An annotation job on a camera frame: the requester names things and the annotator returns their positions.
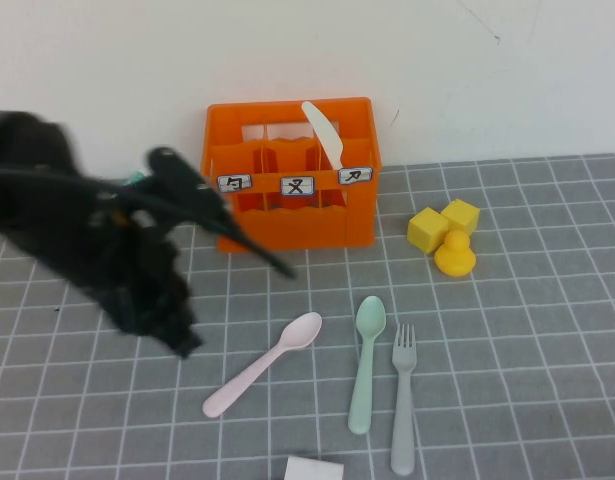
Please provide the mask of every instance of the white wall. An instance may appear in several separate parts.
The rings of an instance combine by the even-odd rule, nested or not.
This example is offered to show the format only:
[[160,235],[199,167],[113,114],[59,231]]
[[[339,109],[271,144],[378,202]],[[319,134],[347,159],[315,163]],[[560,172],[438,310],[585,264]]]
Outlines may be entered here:
[[96,174],[197,162],[211,103],[355,95],[386,164],[615,151],[615,0],[0,0],[0,109]]

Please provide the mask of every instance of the mint green spoon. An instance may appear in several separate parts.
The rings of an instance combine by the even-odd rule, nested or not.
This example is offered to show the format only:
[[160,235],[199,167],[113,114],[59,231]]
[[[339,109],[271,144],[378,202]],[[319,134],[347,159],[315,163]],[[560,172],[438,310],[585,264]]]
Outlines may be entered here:
[[385,329],[385,306],[378,297],[367,297],[356,314],[356,328],[363,337],[356,384],[349,407],[349,430],[356,435],[369,431],[371,425],[372,375],[374,368],[374,341]]

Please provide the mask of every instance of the white knife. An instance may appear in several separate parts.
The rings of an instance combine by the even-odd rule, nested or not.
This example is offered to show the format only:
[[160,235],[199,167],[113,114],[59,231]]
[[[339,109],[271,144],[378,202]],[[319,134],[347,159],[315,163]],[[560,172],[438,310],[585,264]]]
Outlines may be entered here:
[[329,158],[331,168],[340,170],[343,168],[343,164],[340,162],[340,156],[343,154],[343,141],[338,136],[338,132],[327,120],[327,117],[323,115],[323,112],[318,110],[313,103],[303,102],[302,109],[314,132],[316,132],[327,158]]

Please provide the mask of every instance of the black cable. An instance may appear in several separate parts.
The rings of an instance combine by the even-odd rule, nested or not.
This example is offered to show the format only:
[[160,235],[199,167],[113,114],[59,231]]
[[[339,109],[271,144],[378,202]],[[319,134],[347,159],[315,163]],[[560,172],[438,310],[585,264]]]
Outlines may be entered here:
[[190,210],[174,206],[170,203],[159,200],[158,198],[154,198],[149,195],[136,193],[128,189],[126,186],[114,185],[93,178],[75,177],[63,173],[47,170],[37,170],[32,167],[24,166],[0,166],[0,178],[24,178],[31,179],[34,181],[46,181],[63,187],[77,189],[79,192],[82,192],[82,189],[85,188],[87,190],[90,190],[94,195],[98,195],[101,192],[112,193],[130,203],[133,203],[134,206],[140,206],[142,208],[145,208],[146,210],[151,210],[154,213],[160,213],[162,215],[169,216],[179,222],[186,222],[191,220],[210,232],[229,237],[235,242],[238,242],[244,247],[250,249],[252,252],[257,254],[267,262],[269,262],[269,264],[273,268],[275,268],[280,274],[289,278],[295,278],[296,276],[295,272],[291,267],[289,267],[279,258],[269,253],[262,246],[258,245],[257,243],[249,239],[247,236],[245,236],[235,224],[230,225],[230,229],[227,225],[223,225],[222,223],[208,221],[206,218],[197,216],[196,214],[194,214],[194,212]]

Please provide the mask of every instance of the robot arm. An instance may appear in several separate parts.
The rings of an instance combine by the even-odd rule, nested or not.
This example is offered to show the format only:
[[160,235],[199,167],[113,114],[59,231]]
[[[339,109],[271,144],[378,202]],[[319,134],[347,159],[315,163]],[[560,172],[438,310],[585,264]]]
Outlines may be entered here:
[[119,330],[154,337],[186,358],[202,341],[191,329],[187,283],[174,269],[172,228],[194,222],[287,277],[293,271],[242,232],[175,151],[158,148],[148,160],[153,175],[130,186],[86,178],[58,126],[0,112],[0,234],[94,299]]

